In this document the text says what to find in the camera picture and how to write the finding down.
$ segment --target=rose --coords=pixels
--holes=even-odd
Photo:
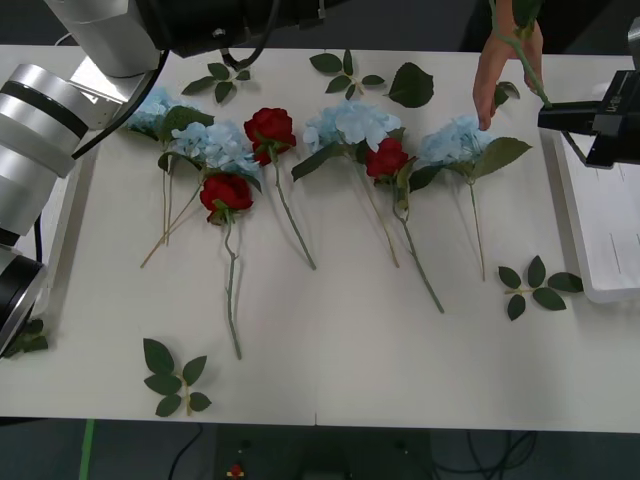
[[[385,138],[377,152],[367,152],[367,175],[376,180],[392,177],[409,161],[409,155],[402,151],[402,144],[394,138]]]
[[[293,120],[282,108],[263,108],[244,124],[249,140],[253,142],[255,160],[265,166],[271,163],[267,152],[268,145],[263,142],[277,144],[277,153],[284,153],[296,145],[293,135]]]
[[[209,221],[221,213],[216,200],[233,211],[247,210],[253,205],[249,183],[244,178],[230,173],[218,173],[204,182],[200,201],[211,212]]]

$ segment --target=cable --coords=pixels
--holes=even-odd
[[[189,450],[189,447],[191,445],[193,445],[195,443],[195,441],[200,438],[200,435],[202,435],[202,424],[197,423],[196,424],[198,426],[198,433],[196,433],[196,436],[193,437],[191,440],[189,440],[189,443],[187,443],[182,450],[180,450],[178,452],[178,455],[176,455],[176,458],[173,460],[173,463],[171,464],[171,470],[169,471],[169,480],[173,480],[173,473],[176,470],[176,467],[178,466],[178,462],[180,461],[180,457],[182,457],[182,455],[184,454],[184,452],[186,452],[187,450]]]
[[[262,32],[262,36],[258,41],[258,46],[255,48],[253,53],[248,58],[237,61],[229,53],[229,50],[225,48],[224,50],[222,50],[222,59],[224,60],[224,63],[226,63],[231,68],[233,68],[236,72],[243,70],[249,67],[250,65],[252,65],[253,62],[255,62],[258,59],[258,57],[264,50],[264,47],[267,45],[267,41],[271,36],[271,32],[273,32],[273,29],[276,26],[276,21],[278,20],[279,12],[280,12],[280,0],[273,0],[271,3],[271,12],[269,13],[269,20],[267,21],[267,26],[264,29],[264,32]]]
[[[90,141],[88,141],[82,147],[76,150],[76,152],[73,155],[71,155],[71,157],[74,160],[77,160],[78,158],[85,155],[93,147],[98,145],[102,140],[107,138],[109,135],[115,132],[118,128],[120,128],[127,120],[129,120],[131,115],[133,115],[135,111],[138,109],[138,107],[142,105],[142,102],[144,102],[144,100],[147,98],[147,95],[149,95],[149,92],[151,92],[151,89],[155,85],[156,81],[158,80],[158,77],[162,73],[162,70],[164,69],[164,66],[167,63],[168,57],[169,57],[169,50],[165,50],[162,53],[162,56],[160,57],[160,63],[158,64],[158,68],[153,72],[153,76],[149,79],[149,82],[147,82],[147,84],[145,85],[140,95],[138,95],[138,98],[136,98],[135,101],[131,105],[129,105],[129,108],[127,108],[127,110],[122,115],[120,115],[116,120],[114,120],[111,123],[111,125],[109,125],[102,132],[100,132],[98,135],[96,135],[94,138],[92,138]]]
[[[38,215],[36,223],[33,224],[33,238],[36,243],[36,261],[42,263],[42,215]]]

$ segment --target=hydrangea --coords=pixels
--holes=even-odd
[[[416,168],[475,163],[493,140],[490,134],[479,130],[478,117],[463,115],[422,139]]]
[[[401,127],[400,119],[362,102],[343,101],[325,108],[319,117],[307,122],[303,141],[313,153],[332,142],[355,145],[363,140],[374,152],[387,134]]]

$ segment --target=rose stem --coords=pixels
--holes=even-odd
[[[478,223],[478,209],[476,207],[476,196],[473,192],[473,183],[469,183],[469,189],[471,190],[471,203],[473,205],[473,215],[476,217],[476,234],[478,235],[478,246],[480,247],[480,265],[482,267],[482,281],[486,281],[486,273],[484,268],[484,251],[482,248],[482,240],[480,237],[480,225]]]
[[[291,215],[291,210],[289,210],[289,206],[287,205],[287,202],[284,199],[284,193],[282,193],[282,186],[280,185],[280,167],[278,165],[278,155],[273,147],[269,147],[269,158],[271,158],[271,162],[273,163],[273,166],[276,169],[276,188],[278,189],[278,194],[280,195],[280,201],[282,202],[282,206],[284,207],[285,212],[287,212],[287,217],[289,217],[289,222],[291,223],[291,226],[293,227],[294,232],[296,232],[298,241],[302,246],[302,250],[304,250],[304,254],[307,256],[307,260],[309,261],[309,265],[311,266],[311,269],[315,270],[316,264],[311,258],[311,254],[307,249],[307,245],[304,243],[302,235],[300,234],[300,230],[298,230],[298,226],[296,225],[296,222],[293,219],[293,215]]]
[[[376,207],[376,204],[373,201],[373,197],[371,196],[371,192],[369,191],[369,184],[367,183],[367,179],[364,176],[364,172],[362,172],[362,170],[358,168],[358,165],[356,165],[355,161],[351,163],[353,164],[353,168],[356,169],[356,172],[358,172],[358,175],[360,176],[360,180],[362,180],[362,183],[364,184],[364,191],[367,192],[367,197],[369,197],[369,202],[371,203],[373,210],[376,212],[376,215],[378,216],[378,220],[380,220],[380,224],[382,225],[382,228],[384,229],[384,233],[387,236],[387,242],[389,242],[389,249],[391,250],[391,258],[393,260],[393,264],[396,266],[396,268],[400,268],[400,264],[398,263],[398,258],[396,257],[396,250],[395,248],[393,248],[393,241],[391,240],[391,235],[389,234],[389,229],[387,228],[387,224],[384,222],[384,219],[382,218],[382,215],[380,214],[378,207]]]
[[[176,225],[176,223],[178,223],[178,220],[180,220],[180,217],[182,217],[182,215],[184,214],[184,212],[187,211],[187,208],[189,208],[189,205],[191,205],[193,203],[193,201],[196,199],[196,196],[198,195],[198,192],[200,191],[200,187],[202,186],[202,183],[200,183],[198,185],[198,188],[196,189],[196,191],[193,193],[193,196],[191,197],[191,200],[189,200],[189,203],[187,203],[184,208],[182,209],[182,211],[180,212],[180,214],[176,217],[176,219],[171,223],[171,225],[169,225],[169,229],[164,232],[162,234],[162,237],[160,237],[160,240],[158,240],[158,243],[156,243],[156,246],[153,247],[153,250],[151,250],[149,252],[149,255],[147,255],[147,258],[144,259],[144,262],[142,262],[142,265],[140,265],[140,268],[144,268],[147,263],[149,262],[149,260],[151,260],[151,257],[153,256],[154,253],[156,253],[156,250],[158,250],[158,248],[160,248],[160,246],[164,243],[164,239],[167,236],[167,234],[169,233],[169,231],[171,233],[174,233],[177,230],[177,227],[174,228],[174,226]]]
[[[435,302],[436,307],[438,307],[438,311],[440,313],[444,313],[444,308],[442,307],[440,300],[438,300],[438,296],[436,295],[436,292],[434,292],[433,288],[431,287],[431,283],[429,283],[429,280],[427,279],[427,274],[425,273],[424,268],[422,268],[422,264],[420,263],[420,259],[418,258],[418,252],[416,251],[416,247],[413,244],[413,238],[411,237],[411,232],[409,231],[409,226],[407,225],[409,222],[409,215],[407,214],[407,218],[402,218],[402,216],[398,214],[398,212],[396,211],[397,198],[398,198],[398,187],[394,185],[393,186],[393,214],[398,220],[400,220],[400,223],[402,223],[402,227],[404,228],[404,233],[407,237],[407,240],[409,241],[411,256],[413,257],[413,260],[415,261],[416,266],[418,267],[418,272],[420,272],[422,281],[427,287],[427,290],[429,290],[429,294],[431,294],[431,298]]]
[[[227,218],[227,226],[229,228],[227,229],[227,236],[224,239],[224,246],[227,249],[227,252],[229,252],[229,257],[231,257],[231,266],[229,267],[229,286],[227,287],[227,318],[229,320],[229,327],[231,328],[231,336],[233,337],[233,346],[236,350],[236,356],[238,357],[238,360],[242,360],[240,342],[238,341],[236,327],[233,324],[233,274],[235,272],[238,255],[236,255],[229,247],[229,237],[231,236],[231,227],[233,225],[233,217],[229,210],[225,210],[225,217]]]
[[[518,59],[520,59],[520,62],[522,63],[522,68],[524,68],[524,71],[527,74],[527,77],[529,77],[529,79],[533,83],[533,86],[536,89],[536,93],[542,99],[544,106],[547,108],[551,108],[553,105],[549,100],[549,97],[547,97],[547,94],[544,91],[542,82],[540,82],[540,79],[536,75],[536,72],[534,72],[533,68],[531,68],[531,64],[529,63],[529,60],[527,60],[527,56],[524,54],[524,51],[522,50],[522,44],[520,43],[520,41],[516,38],[507,37],[500,32],[500,28],[498,27],[498,19],[496,17],[495,0],[489,0],[489,6],[491,7],[491,24],[493,26],[493,31],[495,32],[496,36],[500,40],[502,40],[504,43],[509,45],[511,48],[513,48],[513,50],[516,52],[516,55],[518,56]],[[569,132],[563,131],[562,135],[564,136],[567,143],[569,143],[569,145],[571,146],[575,154],[578,156],[580,161],[582,161],[582,163],[586,163],[587,160],[584,156],[584,153],[582,153],[582,150],[580,150],[580,147],[578,147],[578,145],[576,144],[573,137],[569,134]]]

